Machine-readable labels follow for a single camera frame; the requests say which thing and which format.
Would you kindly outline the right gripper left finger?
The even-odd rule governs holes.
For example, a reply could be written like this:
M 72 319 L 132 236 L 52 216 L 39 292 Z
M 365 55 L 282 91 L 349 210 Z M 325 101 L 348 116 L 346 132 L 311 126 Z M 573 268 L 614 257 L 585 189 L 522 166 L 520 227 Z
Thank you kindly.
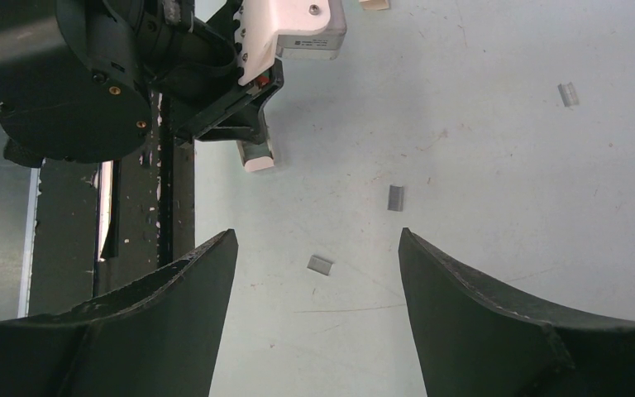
M 236 269 L 226 230 L 60 314 L 0 322 L 0 396 L 206 396 Z

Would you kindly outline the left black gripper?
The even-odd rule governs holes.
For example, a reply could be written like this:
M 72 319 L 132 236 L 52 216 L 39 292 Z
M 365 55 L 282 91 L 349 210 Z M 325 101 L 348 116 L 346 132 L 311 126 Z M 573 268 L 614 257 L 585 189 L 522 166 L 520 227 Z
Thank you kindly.
M 190 1 L 141 4 L 141 58 L 148 86 L 169 100 L 169 129 L 179 144 L 268 141 L 264 106 L 284 85 L 280 60 L 246 85 L 240 28 L 242 1 L 226 1 L 208 21 Z

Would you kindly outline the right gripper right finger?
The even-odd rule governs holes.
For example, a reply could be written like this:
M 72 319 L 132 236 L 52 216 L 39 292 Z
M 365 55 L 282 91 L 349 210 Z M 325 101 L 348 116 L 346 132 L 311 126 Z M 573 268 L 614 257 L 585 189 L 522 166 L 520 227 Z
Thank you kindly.
M 408 229 L 399 265 L 430 396 L 635 396 L 635 321 L 555 304 Z

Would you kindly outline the staple tray box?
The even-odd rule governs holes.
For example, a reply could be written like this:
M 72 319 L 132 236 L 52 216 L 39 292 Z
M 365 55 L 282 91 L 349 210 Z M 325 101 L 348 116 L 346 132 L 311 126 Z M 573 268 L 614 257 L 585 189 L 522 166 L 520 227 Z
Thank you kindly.
M 242 167 L 246 172 L 255 173 L 275 167 L 269 131 L 265 132 L 265 139 L 260 144 L 238 141 L 237 148 Z

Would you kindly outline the staple strip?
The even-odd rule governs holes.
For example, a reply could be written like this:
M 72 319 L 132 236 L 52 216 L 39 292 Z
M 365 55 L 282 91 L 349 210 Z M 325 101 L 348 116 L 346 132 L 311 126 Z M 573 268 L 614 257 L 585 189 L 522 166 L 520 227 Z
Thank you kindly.
M 321 275 L 329 276 L 333 263 L 319 256 L 311 256 L 308 260 L 307 268 Z
M 561 96 L 561 101 L 566 108 L 572 108 L 580 104 L 578 94 L 572 82 L 559 84 L 557 88 Z
M 393 212 L 402 212 L 404 206 L 405 188 L 398 185 L 390 185 L 388 193 L 387 209 Z

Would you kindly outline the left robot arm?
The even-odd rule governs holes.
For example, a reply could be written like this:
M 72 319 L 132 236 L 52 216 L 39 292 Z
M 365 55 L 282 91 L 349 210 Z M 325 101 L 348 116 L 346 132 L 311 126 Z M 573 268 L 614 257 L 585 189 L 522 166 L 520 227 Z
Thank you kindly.
M 265 143 L 283 68 L 240 82 L 240 10 L 228 1 L 203 22 L 191 1 L 0 1 L 4 157 L 29 168 L 119 160 L 145 142 L 153 93 L 171 103 L 178 145 Z

